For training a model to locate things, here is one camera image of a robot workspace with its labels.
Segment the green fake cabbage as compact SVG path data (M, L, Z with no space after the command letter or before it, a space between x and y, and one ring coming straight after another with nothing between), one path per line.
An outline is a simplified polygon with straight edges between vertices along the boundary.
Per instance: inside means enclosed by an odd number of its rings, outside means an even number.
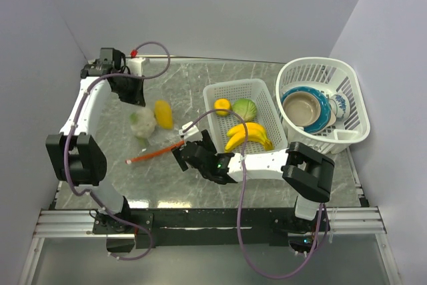
M256 104L250 99L238 99L232 105L232 111L238 114L244 121L253 121L258 113Z

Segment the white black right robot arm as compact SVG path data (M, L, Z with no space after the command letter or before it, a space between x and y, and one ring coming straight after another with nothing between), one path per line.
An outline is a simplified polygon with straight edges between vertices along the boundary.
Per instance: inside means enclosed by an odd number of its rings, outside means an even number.
M292 223L307 230L316 221L320 204L330 201L335 162L295 141L286 149L260 154L218 153L209 133L202 140L187 141L171 152L183 171L192 167L201 176L220 185L248 180L283 180L297 193Z

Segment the clear zip top bag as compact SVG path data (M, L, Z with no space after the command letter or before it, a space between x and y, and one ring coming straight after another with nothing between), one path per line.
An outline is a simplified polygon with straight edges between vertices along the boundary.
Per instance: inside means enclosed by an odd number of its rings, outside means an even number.
M153 134L148 139L140 139L141 148L134 157L125 160L126 165L134 165L146 162L170 153L173 148L181 147L183 139L178 133L179 128L175 125L173 129L156 127Z

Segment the yellow fake mango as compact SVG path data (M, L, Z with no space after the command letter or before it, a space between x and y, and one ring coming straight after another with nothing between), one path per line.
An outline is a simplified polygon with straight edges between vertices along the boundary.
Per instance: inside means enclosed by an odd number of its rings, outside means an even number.
M173 129L172 110L168 102L157 100L154 105L154 114L157 124L163 129Z

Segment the yellow green fake citrus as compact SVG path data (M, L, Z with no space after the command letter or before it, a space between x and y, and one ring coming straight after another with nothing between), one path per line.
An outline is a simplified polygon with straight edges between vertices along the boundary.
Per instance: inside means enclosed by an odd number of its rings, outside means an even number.
M213 106L216 110L216 114L220 117L228 116L230 114L230 110L232 109L230 101L224 98L217 99Z

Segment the white fake cauliflower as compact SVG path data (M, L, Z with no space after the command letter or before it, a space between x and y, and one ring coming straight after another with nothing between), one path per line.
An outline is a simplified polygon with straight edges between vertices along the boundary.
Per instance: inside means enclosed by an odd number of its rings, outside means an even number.
M139 144L148 146L148 139L157 125L154 112L148 107L139 107L129 116L129 120L131 131Z

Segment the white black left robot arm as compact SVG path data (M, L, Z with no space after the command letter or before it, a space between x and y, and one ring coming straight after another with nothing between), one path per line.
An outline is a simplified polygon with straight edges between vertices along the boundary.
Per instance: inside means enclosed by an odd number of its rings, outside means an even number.
M131 74L125 54L104 47L99 58L81 70L71 114L58 134L47 136L45 145L57 179L67 182L76 196L87 194L97 202L97 223L124 233L133 222L131 210L107 180L107 160L93 137L110 93L123 103L145 106L143 80Z

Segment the yellow fake banana bunch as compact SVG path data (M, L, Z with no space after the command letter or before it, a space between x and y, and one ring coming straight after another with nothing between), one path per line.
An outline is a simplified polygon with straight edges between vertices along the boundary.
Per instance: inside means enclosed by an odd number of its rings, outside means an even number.
M248 141L261 144L265 151L273 150L274 146L272 141L268 138L265 128L254 122L247 122L245 124L235 125L228 130L227 136L229 140L224 148L225 152L231 152L238 146Z

